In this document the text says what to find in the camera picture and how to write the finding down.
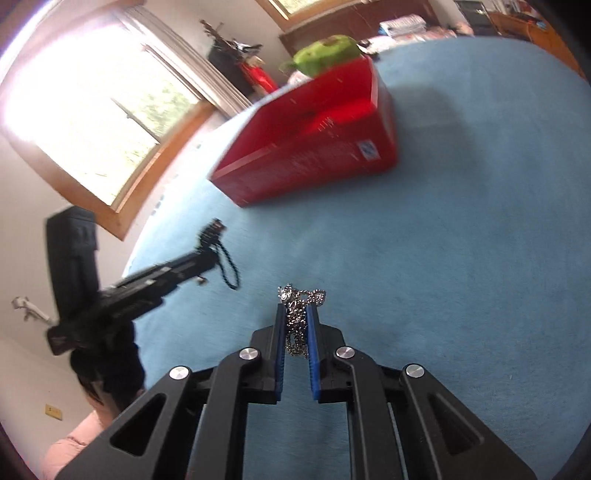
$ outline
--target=person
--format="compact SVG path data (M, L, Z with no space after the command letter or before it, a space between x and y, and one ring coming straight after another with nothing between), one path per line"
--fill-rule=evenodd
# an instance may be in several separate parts
M138 351L132 322L109 341L108 348L104 343L93 351L72 351L70 366L93 410L66 438L51 445L41 463L42 480L54 480L68 463L113 423L120 412L145 391L145 371ZM102 392L108 397L96 390L99 379Z
M57 474L113 422L113 415L100 401L86 393L93 411L64 439L55 442L41 463L41 480L55 480Z

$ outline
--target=sticker on box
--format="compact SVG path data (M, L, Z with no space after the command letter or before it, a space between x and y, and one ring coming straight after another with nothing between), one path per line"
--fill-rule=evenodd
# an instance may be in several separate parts
M361 150L361 154L363 155L365 160L379 160L378 147L376 147L375 143L371 140L363 140L361 142L357 142L357 146Z

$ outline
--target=silver screw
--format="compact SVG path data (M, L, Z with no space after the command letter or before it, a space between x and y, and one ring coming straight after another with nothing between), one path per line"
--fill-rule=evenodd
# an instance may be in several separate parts
M187 378L189 374L189 369L187 367L174 367L169 375L170 378L174 380L182 380L183 378Z
M407 375L413 378L421 378L425 374L425 369L421 365L412 364L407 366Z
M246 347L240 350L240 358L243 360L254 360L258 356L256 348Z
M354 356L355 350L353 350L350 346L341 346L336 349L336 356L339 358L351 358Z

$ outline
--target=red object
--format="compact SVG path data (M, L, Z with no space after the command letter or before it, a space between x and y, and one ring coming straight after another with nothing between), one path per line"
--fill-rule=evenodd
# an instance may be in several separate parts
M245 206L397 160L390 94L362 57L261 102L210 180Z
M269 74L262 68L251 67L244 62L240 64L240 68L253 85L260 86L265 92L271 93L279 89L273 79L269 77Z

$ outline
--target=window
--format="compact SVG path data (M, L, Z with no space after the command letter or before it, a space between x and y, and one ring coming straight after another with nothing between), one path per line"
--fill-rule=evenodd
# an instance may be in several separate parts
M0 95L0 128L14 150L121 240L217 110L149 35L99 8L18 57Z
M282 30L353 0L256 0Z
M117 208L144 159L199 101L121 24L55 42L21 72L8 126Z

